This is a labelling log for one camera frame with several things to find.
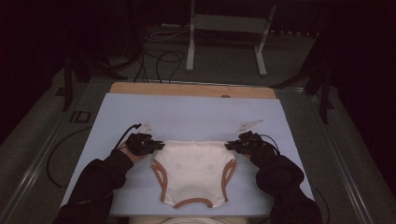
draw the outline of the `dark background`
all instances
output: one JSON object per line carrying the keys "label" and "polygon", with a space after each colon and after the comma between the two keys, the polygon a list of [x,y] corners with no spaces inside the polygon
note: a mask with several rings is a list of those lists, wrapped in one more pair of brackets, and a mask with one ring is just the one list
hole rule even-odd
{"label": "dark background", "polygon": [[[138,48],[145,23],[189,23],[189,1],[3,0],[0,5],[0,142],[49,88],[71,44],[95,60]],[[257,16],[257,4],[217,7],[201,1],[197,10]],[[304,66],[336,46],[332,84],[360,131],[379,170],[396,195],[396,7],[390,0],[288,1],[278,5],[271,30],[320,36]],[[120,7],[128,9],[120,14]],[[124,43],[115,39],[127,38]]]}

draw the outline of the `black sleeve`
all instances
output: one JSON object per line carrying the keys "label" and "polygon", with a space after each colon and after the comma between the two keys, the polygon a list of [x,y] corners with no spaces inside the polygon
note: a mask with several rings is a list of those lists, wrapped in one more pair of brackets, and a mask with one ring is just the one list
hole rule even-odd
{"label": "black sleeve", "polygon": [[106,223],[113,189],[125,183],[125,174],[134,164],[121,151],[104,161],[91,161],[81,172],[67,204],[61,207],[53,223]]}
{"label": "black sleeve", "polygon": [[274,197],[270,218],[272,224],[321,224],[318,205],[300,189],[303,171],[288,158],[259,150],[250,160],[260,168],[256,174],[259,189]]}

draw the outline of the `gray floor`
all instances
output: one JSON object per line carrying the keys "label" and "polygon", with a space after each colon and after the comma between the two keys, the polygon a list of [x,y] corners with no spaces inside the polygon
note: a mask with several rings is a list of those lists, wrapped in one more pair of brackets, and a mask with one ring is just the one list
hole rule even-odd
{"label": "gray floor", "polygon": [[[314,39],[299,35],[270,35],[263,53],[269,74],[267,77],[258,75],[252,46],[246,43],[214,45],[199,42],[194,71],[185,71],[184,60],[172,83],[273,85],[298,73],[313,42]],[[180,36],[170,41],[149,42],[146,49],[187,53],[187,39]],[[167,55],[164,59],[174,60],[175,57]],[[156,62],[156,59],[145,55],[150,81],[155,81],[157,77]],[[167,81],[176,67],[176,63],[160,63],[162,80]],[[135,64],[120,74],[131,81],[137,70],[138,64]],[[0,147],[0,208],[3,211],[41,149],[53,148],[55,143],[70,133],[93,125],[100,104],[114,81],[96,76],[90,83],[75,82],[75,101],[69,112],[63,112],[64,99],[55,96],[63,85],[62,71],[54,77],[51,89]],[[330,123],[325,125],[318,117],[316,97],[301,94],[305,82],[302,80],[285,90],[276,91],[276,96],[284,107],[307,178],[320,190],[329,205],[330,223],[396,223],[396,202],[338,99],[336,89],[331,92],[333,109],[328,114]],[[74,110],[91,112],[90,122],[70,123]],[[88,134],[89,131],[86,131],[68,138],[53,154],[50,171],[59,183],[67,184],[73,174]],[[51,223],[56,216],[64,189],[50,183],[45,170],[47,156],[44,156],[43,167],[37,170],[37,176],[33,178],[35,184],[26,191],[27,197],[20,197],[20,206],[15,207],[11,223]],[[313,189],[313,192],[326,221],[329,213],[325,203],[317,191]]]}

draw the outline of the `white underwear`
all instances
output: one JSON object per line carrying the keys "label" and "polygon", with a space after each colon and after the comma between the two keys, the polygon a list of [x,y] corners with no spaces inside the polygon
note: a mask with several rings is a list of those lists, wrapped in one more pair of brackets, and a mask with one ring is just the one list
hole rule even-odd
{"label": "white underwear", "polygon": [[225,187],[236,160],[224,143],[166,141],[151,166],[163,189],[161,201],[175,208],[186,203],[218,207],[228,202]]}

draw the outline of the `white platform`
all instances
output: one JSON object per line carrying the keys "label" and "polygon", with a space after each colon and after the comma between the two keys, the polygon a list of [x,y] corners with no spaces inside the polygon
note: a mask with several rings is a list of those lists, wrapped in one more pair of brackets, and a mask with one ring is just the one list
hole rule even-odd
{"label": "white platform", "polygon": [[[131,125],[149,122],[154,140],[233,141],[242,122],[263,119],[252,131],[270,135],[281,154],[302,170],[304,167],[291,136],[283,108],[274,99],[236,99],[194,96],[160,96],[108,93],[102,103],[86,146],[62,204],[70,197],[82,169],[92,160],[106,158]],[[227,186],[229,201],[217,208],[193,203],[178,209],[160,202],[161,188],[150,168],[152,156],[138,162],[127,173],[127,182],[115,191],[112,216],[264,216],[272,198],[255,183],[258,171],[247,158],[236,155],[237,166]],[[305,179],[301,185],[313,199]]]}

